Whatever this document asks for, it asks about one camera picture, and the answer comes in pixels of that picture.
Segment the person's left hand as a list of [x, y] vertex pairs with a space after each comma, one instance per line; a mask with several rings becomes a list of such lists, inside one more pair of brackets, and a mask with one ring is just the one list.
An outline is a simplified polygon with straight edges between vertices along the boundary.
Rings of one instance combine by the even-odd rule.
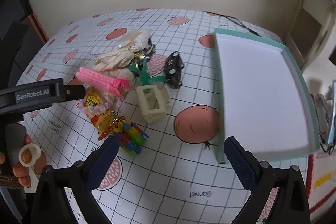
[[17, 161], [17, 150], [19, 150], [18, 147], [15, 147], [15, 149], [10, 149], [7, 153], [8, 157], [6, 157], [3, 152], [1, 152], [1, 164], [3, 164], [6, 159], [8, 159], [14, 176], [18, 178], [19, 184], [21, 184], [22, 187], [29, 188], [31, 187], [31, 178], [29, 175], [30, 169], [26, 166], [21, 165], [21, 163]]

